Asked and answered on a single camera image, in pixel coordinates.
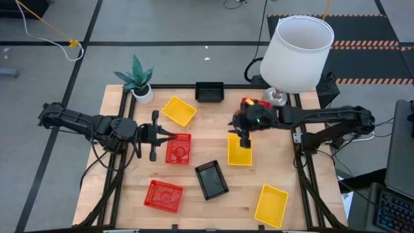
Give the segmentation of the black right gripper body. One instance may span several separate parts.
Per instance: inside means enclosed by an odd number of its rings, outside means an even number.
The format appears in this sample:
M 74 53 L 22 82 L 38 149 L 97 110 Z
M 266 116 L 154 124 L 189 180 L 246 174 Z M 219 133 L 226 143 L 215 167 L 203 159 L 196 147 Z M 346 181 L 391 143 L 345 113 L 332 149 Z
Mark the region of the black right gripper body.
M 241 137 L 240 146 L 251 148 L 250 132 L 275 128 L 278 118 L 275 111 L 256 102 L 242 102 L 237 114 L 238 135 Z

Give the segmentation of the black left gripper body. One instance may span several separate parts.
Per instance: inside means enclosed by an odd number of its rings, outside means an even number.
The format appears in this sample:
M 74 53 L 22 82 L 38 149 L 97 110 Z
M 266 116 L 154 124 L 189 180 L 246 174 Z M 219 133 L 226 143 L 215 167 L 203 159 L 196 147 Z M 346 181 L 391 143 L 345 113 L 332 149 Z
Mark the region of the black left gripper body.
M 158 145 L 158 139 L 157 139 L 158 118 L 159 118 L 159 111 L 154 110 L 151 115 L 152 122 L 143 124 L 141 127 L 140 142 L 151 145 L 150 152 L 149 152 L 150 161 L 156 161 L 157 159 L 156 147 Z

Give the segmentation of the red plastic slotted basket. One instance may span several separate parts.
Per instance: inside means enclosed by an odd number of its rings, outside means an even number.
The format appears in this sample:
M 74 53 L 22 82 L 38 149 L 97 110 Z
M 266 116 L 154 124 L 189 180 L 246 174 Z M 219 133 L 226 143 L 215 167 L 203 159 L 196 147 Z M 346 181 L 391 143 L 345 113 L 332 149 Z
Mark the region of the red plastic slotted basket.
M 191 154 L 191 134 L 177 133 L 170 136 L 166 149 L 167 164 L 188 165 L 190 163 Z
M 270 102 L 266 102 L 263 100 L 256 100 L 256 99 L 252 99 L 252 98 L 242 98 L 242 103 L 248 103 L 248 104 L 259 104 L 262 105 L 264 107 L 266 107 L 267 109 L 271 108 Z
M 179 210 L 183 187 L 151 180 L 144 206 L 176 214 Z

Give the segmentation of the yellow plastic slotted basket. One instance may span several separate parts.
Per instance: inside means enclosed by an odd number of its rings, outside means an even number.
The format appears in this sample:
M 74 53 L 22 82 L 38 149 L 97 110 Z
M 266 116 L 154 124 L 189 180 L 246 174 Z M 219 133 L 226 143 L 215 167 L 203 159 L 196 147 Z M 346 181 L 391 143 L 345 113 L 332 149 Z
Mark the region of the yellow plastic slotted basket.
M 186 127 L 197 110 L 180 98 L 173 96 L 163 107 L 162 113 L 182 127 Z
M 289 194 L 273 186 L 262 187 L 254 218 L 274 228 L 281 228 Z
M 252 149 L 240 146 L 240 138 L 236 134 L 228 134 L 228 165 L 251 166 L 253 164 Z

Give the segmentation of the black plastic slotted basket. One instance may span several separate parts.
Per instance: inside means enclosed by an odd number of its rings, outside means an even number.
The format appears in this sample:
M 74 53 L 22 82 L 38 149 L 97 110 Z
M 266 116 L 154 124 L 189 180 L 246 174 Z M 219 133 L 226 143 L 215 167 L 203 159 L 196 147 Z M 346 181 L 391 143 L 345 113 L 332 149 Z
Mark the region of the black plastic slotted basket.
M 196 167 L 195 173 L 206 201 L 229 192 L 217 160 Z
M 195 99 L 200 103 L 219 103 L 224 100 L 223 82 L 197 82 Z

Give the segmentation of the potted plant white pot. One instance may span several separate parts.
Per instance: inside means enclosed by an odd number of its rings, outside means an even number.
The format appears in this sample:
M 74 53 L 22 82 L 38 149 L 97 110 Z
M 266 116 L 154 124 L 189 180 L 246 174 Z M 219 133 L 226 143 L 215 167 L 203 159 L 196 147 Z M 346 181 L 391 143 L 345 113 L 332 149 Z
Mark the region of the potted plant white pot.
M 138 103 L 148 104 L 154 98 L 153 90 L 149 84 L 153 76 L 153 68 L 144 71 L 135 54 L 133 55 L 131 72 L 115 71 L 114 74 L 124 81 L 123 90 L 131 92 Z

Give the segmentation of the white shade table lamp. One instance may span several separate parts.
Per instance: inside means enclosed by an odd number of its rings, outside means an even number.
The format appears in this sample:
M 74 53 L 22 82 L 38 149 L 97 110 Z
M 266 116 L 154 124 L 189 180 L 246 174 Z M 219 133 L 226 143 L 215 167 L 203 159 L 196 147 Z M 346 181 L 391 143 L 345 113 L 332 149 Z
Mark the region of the white shade table lamp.
M 310 16 L 280 19 L 259 68 L 270 86 L 264 92 L 264 100 L 272 106 L 283 106 L 288 94 L 315 88 L 333 41 L 334 30 L 321 19 Z

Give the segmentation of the black computer box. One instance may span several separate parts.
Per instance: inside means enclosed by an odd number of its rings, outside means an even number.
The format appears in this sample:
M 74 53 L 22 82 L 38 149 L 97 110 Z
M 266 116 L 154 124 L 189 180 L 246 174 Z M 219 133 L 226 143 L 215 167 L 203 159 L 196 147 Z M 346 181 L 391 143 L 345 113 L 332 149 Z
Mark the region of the black computer box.
M 340 94 L 335 74 L 328 72 L 325 76 L 321 76 L 320 82 L 316 86 L 316 91 L 320 107 L 326 108 Z

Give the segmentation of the black desk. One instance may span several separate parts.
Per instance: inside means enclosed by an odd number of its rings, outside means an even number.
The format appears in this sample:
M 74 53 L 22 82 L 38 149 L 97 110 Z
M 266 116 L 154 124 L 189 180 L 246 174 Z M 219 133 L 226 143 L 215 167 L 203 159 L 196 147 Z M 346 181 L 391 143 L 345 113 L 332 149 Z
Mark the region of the black desk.
M 374 226 L 373 220 L 376 204 L 376 191 L 384 187 L 386 169 L 346 177 L 338 182 L 341 194 L 349 194 L 345 201 L 345 214 L 348 224 L 353 230 L 364 232 L 385 232 Z

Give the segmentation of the black hazard striped mat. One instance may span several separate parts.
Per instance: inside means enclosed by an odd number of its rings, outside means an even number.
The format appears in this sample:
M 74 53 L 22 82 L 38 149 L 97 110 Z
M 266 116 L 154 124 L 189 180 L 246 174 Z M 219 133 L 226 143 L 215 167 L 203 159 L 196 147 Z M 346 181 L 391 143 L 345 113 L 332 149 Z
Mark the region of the black hazard striped mat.
M 414 42 L 398 40 L 382 14 L 325 18 L 334 42 L 323 73 L 332 72 L 338 84 L 414 84 Z

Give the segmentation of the grey laptop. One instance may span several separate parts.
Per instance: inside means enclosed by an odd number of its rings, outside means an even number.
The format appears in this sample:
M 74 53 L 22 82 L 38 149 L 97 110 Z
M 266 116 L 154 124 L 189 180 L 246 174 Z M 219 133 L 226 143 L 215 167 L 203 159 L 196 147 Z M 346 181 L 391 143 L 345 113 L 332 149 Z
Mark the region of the grey laptop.
M 385 184 L 414 199 L 414 100 L 397 100 Z

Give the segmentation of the black computer keyboard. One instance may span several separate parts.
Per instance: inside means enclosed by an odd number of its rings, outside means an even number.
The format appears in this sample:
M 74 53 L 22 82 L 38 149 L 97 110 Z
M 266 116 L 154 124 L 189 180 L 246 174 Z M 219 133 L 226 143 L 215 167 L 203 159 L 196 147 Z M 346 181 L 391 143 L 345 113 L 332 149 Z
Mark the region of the black computer keyboard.
M 381 188 L 376 204 L 374 226 L 391 233 L 414 233 L 414 199 Z

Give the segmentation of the black cabinet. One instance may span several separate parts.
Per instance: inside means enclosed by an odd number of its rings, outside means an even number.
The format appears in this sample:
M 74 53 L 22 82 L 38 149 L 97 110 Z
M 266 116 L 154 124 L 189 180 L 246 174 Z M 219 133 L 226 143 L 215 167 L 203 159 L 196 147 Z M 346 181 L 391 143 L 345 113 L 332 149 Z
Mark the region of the black cabinet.
M 35 19 L 36 17 L 30 12 L 32 11 L 39 17 L 43 17 L 49 7 L 48 0 L 0 0 L 0 17 L 5 18 L 22 18 L 20 9 L 22 9 L 26 18 Z

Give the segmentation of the black aluminium extrusion frame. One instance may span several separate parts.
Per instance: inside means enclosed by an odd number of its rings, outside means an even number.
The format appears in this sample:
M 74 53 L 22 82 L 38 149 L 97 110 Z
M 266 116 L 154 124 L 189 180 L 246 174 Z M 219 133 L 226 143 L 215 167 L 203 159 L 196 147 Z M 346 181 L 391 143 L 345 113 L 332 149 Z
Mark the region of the black aluminium extrusion frame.
M 289 195 L 282 227 L 289 230 L 306 228 L 300 182 L 293 165 L 294 145 L 291 132 L 271 129 L 252 134 L 253 163 L 231 166 L 227 160 L 228 129 L 232 115 L 244 97 L 260 99 L 262 89 L 232 85 L 219 103 L 199 103 L 193 85 L 154 85 L 154 99 L 137 104 L 133 118 L 149 122 L 154 110 L 161 110 L 173 97 L 180 98 L 196 112 L 187 126 L 180 126 L 167 116 L 158 122 L 170 132 L 191 135 L 190 162 L 187 165 L 167 164 L 165 147 L 157 151 L 156 161 L 149 160 L 149 146 L 143 146 L 142 158 L 134 159 L 124 173 L 118 211 L 113 213 L 109 200 L 104 221 L 118 228 L 171 228 L 254 230 L 259 226 L 254 215 L 264 185 L 286 191 Z M 205 200 L 195 168 L 217 161 L 229 187 L 228 193 Z M 165 212 L 144 205 L 151 181 L 163 181 L 183 188 L 177 213 Z

